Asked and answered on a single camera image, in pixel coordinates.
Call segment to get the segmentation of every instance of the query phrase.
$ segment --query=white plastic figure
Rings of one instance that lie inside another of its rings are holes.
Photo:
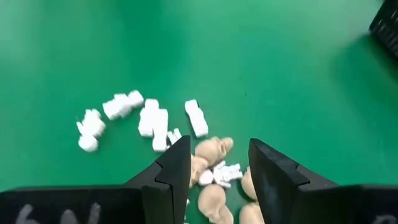
[[[240,169],[240,164],[226,166],[225,161],[221,161],[213,168],[213,175],[216,184],[222,187],[230,188],[231,184],[229,182],[231,180],[242,179],[243,173],[240,171]]]
[[[206,186],[213,183],[213,180],[214,180],[213,172],[207,169],[200,174],[198,183],[201,186]]]
[[[119,116],[121,105],[116,100],[111,100],[102,104],[105,115],[112,121]]]
[[[144,104],[144,97],[142,97],[138,90],[133,90],[127,97],[132,108],[137,108]]]
[[[79,146],[86,152],[94,152],[98,148],[98,141],[93,136],[80,136]]]
[[[142,137],[154,136],[154,119],[155,113],[159,110],[159,102],[155,99],[146,99],[145,107],[139,113],[140,120],[138,123],[138,131]]]
[[[167,131],[167,137],[172,145],[178,141],[177,137],[172,131]]]
[[[154,151],[164,152],[167,149],[167,126],[169,123],[169,114],[166,109],[158,109],[155,111],[153,125],[154,125],[154,140],[152,147]]]
[[[185,102],[185,111],[189,115],[193,132],[197,138],[206,136],[208,134],[208,126],[202,110],[198,106],[196,100]]]
[[[170,140],[170,143],[174,145],[174,143],[176,143],[182,136],[180,130],[175,128],[173,131],[167,132],[167,137]]]
[[[103,103],[106,116],[110,120],[118,117],[126,117],[133,108],[137,108],[144,103],[144,98],[137,91],[133,90],[127,96],[124,93],[117,93],[111,101]]]
[[[96,109],[86,110],[83,121],[76,122],[81,134],[78,144],[86,152],[93,152],[98,148],[96,138],[100,137],[105,130],[105,123],[100,117],[101,114]]]

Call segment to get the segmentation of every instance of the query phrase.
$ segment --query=black container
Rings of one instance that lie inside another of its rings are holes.
[[[369,30],[398,59],[398,0],[384,1]]]
[[[190,138],[184,136],[125,184],[0,192],[0,223],[181,224],[190,166]]]

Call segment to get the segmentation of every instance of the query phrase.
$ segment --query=green table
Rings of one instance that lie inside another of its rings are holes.
[[[77,145],[76,118],[133,89],[182,134],[197,99],[210,136],[234,138],[230,164],[259,138],[339,184],[398,184],[398,73],[368,36],[381,3],[0,1],[0,188],[120,184],[148,166],[139,110],[106,119],[97,153]],[[205,222],[199,191],[190,223]],[[236,220],[242,195],[227,190]]]

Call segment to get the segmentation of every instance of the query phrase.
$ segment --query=beige doll part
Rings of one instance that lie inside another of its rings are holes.
[[[225,191],[218,184],[207,185],[199,194],[198,208],[210,222],[215,223],[222,220],[225,212]]]
[[[239,214],[239,224],[265,224],[258,203],[245,205]]]
[[[207,169],[209,163],[206,159],[192,156],[191,158],[191,180],[189,182],[189,187],[192,187],[198,182],[200,174]]]
[[[232,138],[213,137],[200,142],[195,148],[195,155],[206,159],[209,166],[213,166],[225,157],[233,144]]]
[[[215,220],[216,224],[233,224],[234,217],[226,205],[220,208],[220,219]]]
[[[242,188],[244,193],[253,200],[257,200],[256,191],[254,190],[253,181],[251,179],[250,167],[244,173],[241,180]]]

